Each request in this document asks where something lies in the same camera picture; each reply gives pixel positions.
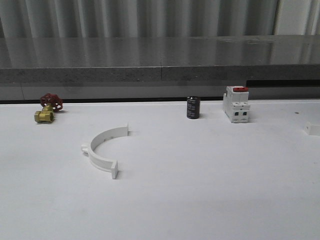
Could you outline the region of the black cylindrical capacitor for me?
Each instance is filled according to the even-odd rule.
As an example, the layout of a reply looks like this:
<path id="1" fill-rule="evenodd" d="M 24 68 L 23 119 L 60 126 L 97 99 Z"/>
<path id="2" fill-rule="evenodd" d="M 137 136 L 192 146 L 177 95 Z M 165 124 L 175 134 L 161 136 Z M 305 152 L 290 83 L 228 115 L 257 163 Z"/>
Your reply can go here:
<path id="1" fill-rule="evenodd" d="M 198 96 L 188 96 L 186 101 L 186 116 L 188 119 L 198 119 L 200 117 L 201 99 Z"/>

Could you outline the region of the brass valve red handwheel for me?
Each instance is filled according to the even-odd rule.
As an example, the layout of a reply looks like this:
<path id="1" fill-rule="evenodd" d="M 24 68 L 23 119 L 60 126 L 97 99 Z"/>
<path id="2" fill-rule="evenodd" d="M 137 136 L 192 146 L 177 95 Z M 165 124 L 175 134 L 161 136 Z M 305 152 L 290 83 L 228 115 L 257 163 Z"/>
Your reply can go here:
<path id="1" fill-rule="evenodd" d="M 63 109 L 63 100 L 57 94 L 47 93 L 40 98 L 41 111 L 34 113 L 34 120 L 37 123 L 52 123 L 54 113 Z"/>

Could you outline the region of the grey stone counter ledge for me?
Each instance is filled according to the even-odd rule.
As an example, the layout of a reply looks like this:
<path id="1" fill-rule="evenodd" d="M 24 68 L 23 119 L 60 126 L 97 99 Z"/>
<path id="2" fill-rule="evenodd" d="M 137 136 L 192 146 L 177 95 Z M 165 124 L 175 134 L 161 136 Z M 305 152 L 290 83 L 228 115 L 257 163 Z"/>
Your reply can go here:
<path id="1" fill-rule="evenodd" d="M 65 102 L 221 99 L 227 86 L 251 99 L 320 96 L 317 35 L 44 37 L 0 41 L 0 99 Z"/>

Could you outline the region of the grey pleated curtain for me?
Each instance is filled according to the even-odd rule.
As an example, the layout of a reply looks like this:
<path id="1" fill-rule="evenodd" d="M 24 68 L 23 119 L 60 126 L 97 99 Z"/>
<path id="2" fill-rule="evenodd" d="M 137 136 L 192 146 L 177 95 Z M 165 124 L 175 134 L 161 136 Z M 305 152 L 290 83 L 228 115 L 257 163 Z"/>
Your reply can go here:
<path id="1" fill-rule="evenodd" d="M 3 38 L 317 35 L 317 0 L 3 0 Z"/>

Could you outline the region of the white circuit breaker red switch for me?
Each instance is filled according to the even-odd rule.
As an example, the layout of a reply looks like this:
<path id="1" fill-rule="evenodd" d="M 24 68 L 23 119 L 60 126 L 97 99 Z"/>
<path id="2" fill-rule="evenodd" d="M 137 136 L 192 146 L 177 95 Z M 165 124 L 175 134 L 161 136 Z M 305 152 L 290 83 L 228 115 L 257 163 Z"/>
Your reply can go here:
<path id="1" fill-rule="evenodd" d="M 249 88 L 227 86 L 223 95 L 223 110 L 232 123 L 247 123 L 251 105 L 248 103 Z"/>

